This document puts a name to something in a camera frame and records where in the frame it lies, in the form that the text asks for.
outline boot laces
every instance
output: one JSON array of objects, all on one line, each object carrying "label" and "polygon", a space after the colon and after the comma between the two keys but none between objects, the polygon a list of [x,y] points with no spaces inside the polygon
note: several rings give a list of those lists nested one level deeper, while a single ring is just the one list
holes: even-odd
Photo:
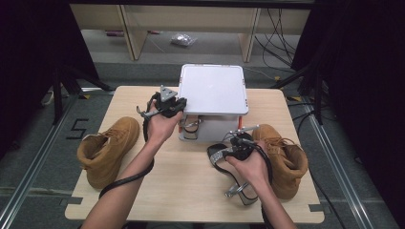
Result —
[{"label": "boot laces", "polygon": [[123,136],[125,136],[125,131],[124,130],[117,130],[117,129],[108,129],[104,133],[100,133],[101,135],[104,135],[105,137],[114,137],[116,139],[120,139]]},{"label": "boot laces", "polygon": [[268,137],[265,138],[264,141],[268,149],[273,149],[268,151],[270,155],[280,155],[281,148],[286,147],[288,142],[295,144],[294,141],[285,137]]}]

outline wooden table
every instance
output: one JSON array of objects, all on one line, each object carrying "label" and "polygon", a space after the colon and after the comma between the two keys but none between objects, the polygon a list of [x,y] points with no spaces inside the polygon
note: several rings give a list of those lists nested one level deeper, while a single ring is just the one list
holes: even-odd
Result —
[{"label": "wooden table", "polygon": [[[106,131],[120,117],[132,116],[140,124],[143,119],[136,107],[146,109],[146,102],[159,87],[118,87],[99,129]],[[244,126],[270,124],[283,137],[299,142],[283,93],[279,90],[246,89],[249,113]],[[122,161],[121,170],[139,152],[143,135]],[[218,172],[210,163],[206,148],[212,143],[179,140],[177,129],[160,148],[155,167],[140,187],[128,220],[180,222],[263,222],[260,200],[244,206],[238,196],[227,198],[224,192],[234,184],[229,176]],[[99,190],[92,188],[82,171],[72,200],[66,209],[68,219],[85,219],[98,199]],[[311,211],[320,202],[309,173],[302,178],[297,195],[282,200],[296,223],[320,223],[322,211]]]}]

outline human arm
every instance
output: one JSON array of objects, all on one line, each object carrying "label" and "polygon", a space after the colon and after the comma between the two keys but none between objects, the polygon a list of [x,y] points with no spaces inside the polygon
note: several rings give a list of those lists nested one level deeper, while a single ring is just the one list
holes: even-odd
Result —
[{"label": "human arm", "polygon": [[[155,101],[150,111],[156,110]],[[148,124],[148,140],[134,159],[117,177],[117,180],[137,175],[152,162],[164,141],[172,135],[182,117],[182,112],[171,118],[161,114],[152,116]],[[120,185],[102,196],[85,219],[81,228],[121,228],[137,197],[143,177]]]},{"label": "human arm", "polygon": [[[265,143],[259,141],[258,145],[266,153]],[[266,163],[256,150],[246,160],[241,161],[233,156],[227,156],[226,161],[233,165],[238,173],[253,187],[262,202],[268,221],[274,228],[296,228],[280,200],[274,194],[268,182]]]}]

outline gray floor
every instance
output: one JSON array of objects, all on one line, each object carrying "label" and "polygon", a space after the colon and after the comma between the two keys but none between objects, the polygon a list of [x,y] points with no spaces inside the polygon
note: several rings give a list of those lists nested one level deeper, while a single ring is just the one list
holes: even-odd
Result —
[{"label": "gray floor", "polygon": [[[242,66],[248,88],[266,88],[274,83],[275,76],[285,78],[289,75],[284,72],[288,70],[288,66],[269,54],[263,56],[263,49],[257,42],[250,62],[244,63],[237,34],[186,32],[197,38],[196,42],[187,48],[170,44],[174,34],[176,32],[169,31],[150,34],[140,59],[134,62],[129,59],[123,37],[108,37],[104,31],[83,31],[101,80],[111,86],[157,86],[161,82],[167,83],[168,86],[176,85],[181,65],[185,63]],[[260,34],[258,38],[264,44],[266,43],[264,35]],[[286,39],[291,46],[295,47],[299,36],[286,36]],[[287,59],[284,52],[268,47]],[[271,69],[266,64],[284,71]],[[93,87],[86,82],[81,83],[83,87]],[[299,80],[285,86],[283,92],[286,96],[297,96],[298,85]],[[18,208],[17,214],[12,216],[10,228],[76,228],[80,224],[80,221],[64,217],[66,201],[75,188],[80,173],[75,151],[80,142],[81,132],[72,128],[76,123],[76,128],[86,129],[85,134],[96,133],[111,98],[112,96],[108,94],[91,95],[89,99],[79,99],[74,96],[64,98],[65,104],[73,101],[72,108],[67,113],[60,130],[57,131],[51,149],[46,154],[46,160],[34,177],[30,191]],[[303,106],[290,106],[289,110],[291,117],[298,117],[307,112]],[[359,196],[373,227],[397,228],[384,201],[368,177],[367,171],[354,160],[356,154],[346,139],[333,110],[327,107],[322,114],[323,127],[332,147],[338,154],[345,173],[349,175],[353,189]],[[18,139],[21,147],[10,150],[0,161],[1,208],[6,207],[13,190],[18,187],[35,156],[41,151],[48,132],[53,129],[52,120],[53,104],[38,110],[33,115],[31,125]],[[297,128],[301,120],[297,118],[294,121]],[[303,121],[299,136],[309,157],[309,169],[319,185],[316,186],[317,192],[326,216],[325,221],[320,224],[299,224],[299,228],[342,228],[339,218],[346,228],[364,228],[356,220],[355,213],[342,191],[332,164],[309,119]]]}]

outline forearm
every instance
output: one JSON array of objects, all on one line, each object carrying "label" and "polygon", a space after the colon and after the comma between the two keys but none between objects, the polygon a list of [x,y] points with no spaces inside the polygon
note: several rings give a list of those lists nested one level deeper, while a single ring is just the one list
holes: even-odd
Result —
[{"label": "forearm", "polygon": [[[148,141],[117,179],[131,177],[144,171],[161,144],[159,141]],[[121,228],[131,211],[142,181],[143,177],[105,193],[86,218],[82,228]]]},{"label": "forearm", "polygon": [[275,229],[296,228],[294,222],[289,217],[268,183],[261,182],[252,186],[262,202],[268,221]]}]

